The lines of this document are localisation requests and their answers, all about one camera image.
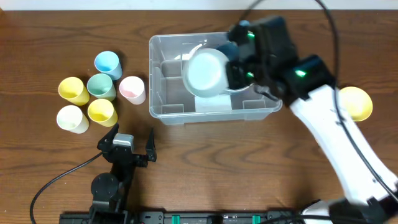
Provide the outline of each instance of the wood grain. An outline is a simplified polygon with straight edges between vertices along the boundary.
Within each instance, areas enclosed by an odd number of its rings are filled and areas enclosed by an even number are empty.
[[[29,205],[50,179],[98,153],[109,128],[90,123],[81,135],[62,131],[55,117],[68,102],[57,95],[70,76],[96,74],[103,50],[121,54],[124,76],[147,82],[148,41],[156,34],[227,30],[241,11],[43,11],[0,17],[0,223],[29,223]],[[280,14],[302,56],[316,53],[331,66],[328,23],[318,11],[256,11],[251,19]],[[341,36],[341,82],[373,99],[358,123],[378,156],[398,173],[398,14],[334,11]],[[164,126],[148,100],[115,102],[120,132],[133,134],[143,153],[155,127],[158,161],[138,169],[131,208],[168,211],[299,208],[314,199],[343,196],[338,179],[305,126],[283,108],[264,121]],[[58,223],[66,211],[87,211],[93,178],[111,165],[98,159],[49,187],[35,206],[37,223]]]

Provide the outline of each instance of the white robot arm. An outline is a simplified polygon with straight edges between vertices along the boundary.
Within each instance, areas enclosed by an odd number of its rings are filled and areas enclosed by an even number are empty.
[[[351,206],[368,207],[369,201],[372,198],[377,202],[388,200],[389,194],[374,178],[354,149],[352,143],[347,138],[335,110],[333,94],[334,89],[328,85],[323,85],[320,88],[311,91],[309,93],[309,99],[297,99],[294,101],[290,105],[290,109],[293,114],[306,125],[317,140],[317,143],[320,145],[332,164],[344,190],[345,199]],[[393,192],[397,192],[396,186],[398,179],[396,175],[393,174],[373,152],[348,112],[342,107],[342,105],[339,105],[339,108],[340,113],[344,118],[345,126],[366,160],[370,163],[384,183]],[[331,207],[336,203],[341,203],[341,201],[320,201],[314,203],[306,208],[302,212],[302,215],[329,216]],[[387,208],[393,208],[394,204],[391,203],[384,206]],[[331,223],[331,221],[308,219],[305,220],[305,223]]]

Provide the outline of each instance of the clear plastic bin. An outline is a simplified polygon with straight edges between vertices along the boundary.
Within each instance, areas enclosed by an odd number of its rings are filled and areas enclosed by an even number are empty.
[[[149,41],[149,112],[164,124],[204,121],[261,120],[279,111],[282,101],[272,101],[249,87],[231,94],[232,110],[197,112],[195,96],[184,86],[182,70],[200,48],[226,44],[225,32],[155,35]]]

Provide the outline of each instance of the teal cup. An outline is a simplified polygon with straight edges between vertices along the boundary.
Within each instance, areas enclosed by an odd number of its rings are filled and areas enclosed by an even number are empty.
[[[116,90],[114,89],[112,78],[102,73],[96,74],[88,80],[87,90],[98,99],[112,101],[116,97]]]

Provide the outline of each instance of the yellow cup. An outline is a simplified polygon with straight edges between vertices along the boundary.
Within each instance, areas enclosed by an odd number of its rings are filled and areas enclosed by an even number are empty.
[[[98,99],[88,106],[88,116],[91,120],[105,127],[112,127],[118,122],[118,115],[109,100]]]
[[[340,100],[354,121],[363,121],[372,114],[372,99],[360,88],[343,88],[340,90]]]
[[[62,98],[78,106],[85,105],[90,99],[85,85],[76,77],[62,80],[58,86],[58,93]]]

